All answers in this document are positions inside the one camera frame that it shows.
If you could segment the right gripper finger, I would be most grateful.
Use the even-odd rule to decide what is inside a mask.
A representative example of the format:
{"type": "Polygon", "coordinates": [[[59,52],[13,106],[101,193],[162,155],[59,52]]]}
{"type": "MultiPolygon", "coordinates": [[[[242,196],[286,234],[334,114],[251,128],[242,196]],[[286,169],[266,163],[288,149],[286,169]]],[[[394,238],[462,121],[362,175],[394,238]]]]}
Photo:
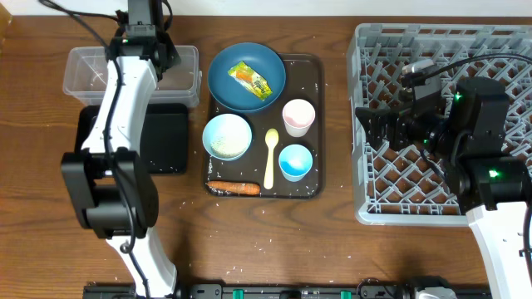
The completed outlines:
{"type": "Polygon", "coordinates": [[[388,108],[358,107],[355,115],[362,126],[384,126],[387,122],[388,108]]]}
{"type": "Polygon", "coordinates": [[[387,137],[386,125],[363,125],[365,140],[375,150],[379,150],[387,137]]]}

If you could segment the pink cup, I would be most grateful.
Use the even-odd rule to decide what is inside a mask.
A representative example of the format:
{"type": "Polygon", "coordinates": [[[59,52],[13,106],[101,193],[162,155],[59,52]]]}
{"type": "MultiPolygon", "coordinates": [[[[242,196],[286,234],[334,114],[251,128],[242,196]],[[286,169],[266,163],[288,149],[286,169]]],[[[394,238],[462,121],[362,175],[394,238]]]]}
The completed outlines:
{"type": "Polygon", "coordinates": [[[292,137],[303,137],[315,121],[313,105],[303,99],[290,100],[282,110],[285,129],[292,137]]]}

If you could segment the light blue cup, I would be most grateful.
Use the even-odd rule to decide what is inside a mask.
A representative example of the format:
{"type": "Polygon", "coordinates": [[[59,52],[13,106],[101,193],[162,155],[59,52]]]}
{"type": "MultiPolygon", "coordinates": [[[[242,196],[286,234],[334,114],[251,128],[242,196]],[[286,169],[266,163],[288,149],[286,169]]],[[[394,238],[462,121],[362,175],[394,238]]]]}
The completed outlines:
{"type": "Polygon", "coordinates": [[[278,163],[287,181],[298,182],[313,167],[313,157],[303,145],[288,145],[280,152],[278,163]]]}

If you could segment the yellow green snack wrapper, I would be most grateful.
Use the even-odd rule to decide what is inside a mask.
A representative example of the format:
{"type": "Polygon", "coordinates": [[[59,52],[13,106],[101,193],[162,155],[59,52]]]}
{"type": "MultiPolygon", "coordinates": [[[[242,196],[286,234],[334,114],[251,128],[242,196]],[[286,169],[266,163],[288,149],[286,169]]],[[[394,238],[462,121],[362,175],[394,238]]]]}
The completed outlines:
{"type": "Polygon", "coordinates": [[[260,100],[266,100],[273,94],[268,82],[244,61],[231,67],[228,70],[228,75],[260,100]]]}

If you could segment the dark blue plate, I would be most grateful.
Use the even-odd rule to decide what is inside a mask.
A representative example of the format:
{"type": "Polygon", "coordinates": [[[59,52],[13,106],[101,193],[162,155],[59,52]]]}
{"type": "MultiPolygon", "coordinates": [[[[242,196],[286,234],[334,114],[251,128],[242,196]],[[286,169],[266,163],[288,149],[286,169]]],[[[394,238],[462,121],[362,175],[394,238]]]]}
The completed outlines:
{"type": "Polygon", "coordinates": [[[272,105],[282,94],[287,72],[280,55],[262,44],[243,42],[225,48],[215,56],[208,70],[210,94],[222,106],[238,112],[256,112],[272,105]],[[261,100],[242,86],[229,70],[244,62],[270,87],[272,94],[261,100]]]}

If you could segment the light blue rice bowl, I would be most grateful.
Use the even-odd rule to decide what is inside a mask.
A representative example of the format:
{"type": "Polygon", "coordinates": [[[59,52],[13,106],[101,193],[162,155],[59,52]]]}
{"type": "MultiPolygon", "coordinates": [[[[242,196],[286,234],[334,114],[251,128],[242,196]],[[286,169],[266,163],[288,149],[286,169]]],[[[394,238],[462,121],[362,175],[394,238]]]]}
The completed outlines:
{"type": "Polygon", "coordinates": [[[252,141],[249,123],[235,114],[222,114],[212,118],[204,128],[202,142],[208,154],[223,161],[239,159],[252,141]]]}

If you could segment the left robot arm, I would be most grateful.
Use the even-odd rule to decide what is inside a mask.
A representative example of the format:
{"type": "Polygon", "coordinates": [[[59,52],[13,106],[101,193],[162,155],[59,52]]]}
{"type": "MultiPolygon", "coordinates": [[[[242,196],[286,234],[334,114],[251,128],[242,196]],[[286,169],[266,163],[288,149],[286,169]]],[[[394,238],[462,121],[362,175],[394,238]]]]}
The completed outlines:
{"type": "Polygon", "coordinates": [[[107,241],[135,280],[131,297],[180,298],[178,271],[155,229],[156,186],[140,158],[146,111],[165,71],[180,63],[163,0],[130,1],[102,44],[106,91],[96,122],[77,152],[62,157],[62,176],[77,220],[107,241]]]}

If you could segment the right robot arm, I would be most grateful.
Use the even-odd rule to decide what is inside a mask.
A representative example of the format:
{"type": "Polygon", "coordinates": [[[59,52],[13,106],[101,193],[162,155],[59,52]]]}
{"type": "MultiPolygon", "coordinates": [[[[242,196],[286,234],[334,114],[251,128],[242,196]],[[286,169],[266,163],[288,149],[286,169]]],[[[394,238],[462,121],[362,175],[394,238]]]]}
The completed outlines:
{"type": "Polygon", "coordinates": [[[444,182],[457,197],[481,252],[494,298],[531,296],[531,177],[522,160],[504,152],[510,99],[485,77],[457,82],[450,114],[437,94],[403,106],[359,107],[355,116],[373,148],[421,146],[441,160],[444,182]]]}

